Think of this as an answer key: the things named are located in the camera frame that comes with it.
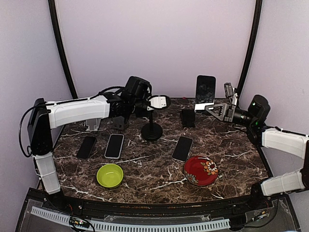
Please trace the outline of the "lavender phone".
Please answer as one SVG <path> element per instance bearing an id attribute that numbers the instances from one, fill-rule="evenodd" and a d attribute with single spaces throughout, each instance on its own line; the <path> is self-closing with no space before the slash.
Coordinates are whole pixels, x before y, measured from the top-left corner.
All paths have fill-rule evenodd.
<path id="1" fill-rule="evenodd" d="M 123 134 L 111 134 L 104 153 L 104 158 L 113 160 L 119 159 L 122 152 L 123 142 Z"/>

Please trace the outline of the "white folding phone stand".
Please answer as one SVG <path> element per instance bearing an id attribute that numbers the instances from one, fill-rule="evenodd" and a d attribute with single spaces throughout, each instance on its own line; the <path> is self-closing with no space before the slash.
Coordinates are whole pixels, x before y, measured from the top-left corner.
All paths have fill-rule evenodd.
<path id="1" fill-rule="evenodd" d="M 94 118 L 94 119 L 88 119 L 85 121 L 86 130 L 87 131 L 98 131 L 100 126 L 101 119 L 100 118 Z"/>

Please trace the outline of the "black phone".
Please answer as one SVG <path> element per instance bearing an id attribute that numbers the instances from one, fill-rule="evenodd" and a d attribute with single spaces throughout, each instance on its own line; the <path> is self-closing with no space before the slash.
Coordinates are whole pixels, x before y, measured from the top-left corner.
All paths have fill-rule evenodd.
<path id="1" fill-rule="evenodd" d="M 196 84 L 195 112 L 205 110 L 206 106 L 214 105 L 216 78 L 214 76 L 199 75 Z"/>

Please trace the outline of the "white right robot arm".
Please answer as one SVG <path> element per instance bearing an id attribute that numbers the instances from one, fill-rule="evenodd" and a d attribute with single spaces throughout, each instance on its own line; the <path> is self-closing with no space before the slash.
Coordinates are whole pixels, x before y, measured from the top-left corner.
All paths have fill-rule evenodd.
<path id="1" fill-rule="evenodd" d="M 205 111 L 222 122 L 244 126 L 250 142 L 267 155 L 278 157 L 282 154 L 284 161 L 291 156 L 299 162 L 298 166 L 293 165 L 252 185 L 251 195 L 246 200 L 251 210 L 258 209 L 267 197 L 309 189 L 309 137 L 278 126 L 268 126 L 265 123 L 270 111 L 267 100 L 254 98 L 247 110 L 230 103 L 221 103 L 208 105 Z"/>

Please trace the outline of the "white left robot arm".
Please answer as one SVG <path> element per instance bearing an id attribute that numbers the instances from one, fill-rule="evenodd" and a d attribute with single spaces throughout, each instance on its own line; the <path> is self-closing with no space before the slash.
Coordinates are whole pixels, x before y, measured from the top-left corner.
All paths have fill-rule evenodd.
<path id="1" fill-rule="evenodd" d="M 105 118 L 129 118 L 138 109 L 151 111 L 166 107 L 166 98 L 153 96 L 149 91 L 130 93 L 122 90 L 120 94 L 103 91 L 99 94 L 81 99 L 67 101 L 45 101 L 37 99 L 30 113 L 28 122 L 29 145 L 21 152 L 27 158 L 33 157 L 37 175 L 43 182 L 49 203 L 58 211 L 68 207 L 68 199 L 62 196 L 53 158 L 53 141 L 51 130 L 67 124 Z"/>

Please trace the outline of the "black pole phone stand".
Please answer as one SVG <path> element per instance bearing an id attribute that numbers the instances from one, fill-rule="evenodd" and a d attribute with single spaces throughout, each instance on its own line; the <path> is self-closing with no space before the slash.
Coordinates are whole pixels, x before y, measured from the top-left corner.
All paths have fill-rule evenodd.
<path id="1" fill-rule="evenodd" d="M 141 136 L 146 141 L 156 141 L 161 138 L 163 134 L 162 127 L 154 122 L 153 118 L 154 109 L 149 111 L 148 119 L 149 122 L 146 123 L 141 129 Z"/>

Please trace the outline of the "purple phone dark screen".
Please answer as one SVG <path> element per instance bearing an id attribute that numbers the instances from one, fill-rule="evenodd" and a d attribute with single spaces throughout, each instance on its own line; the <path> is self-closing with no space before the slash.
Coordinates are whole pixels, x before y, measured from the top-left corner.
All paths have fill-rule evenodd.
<path id="1" fill-rule="evenodd" d="M 92 136 L 85 137 L 77 152 L 76 158 L 87 160 L 90 157 L 90 154 L 96 143 L 96 140 L 97 140 L 96 137 L 92 137 Z"/>

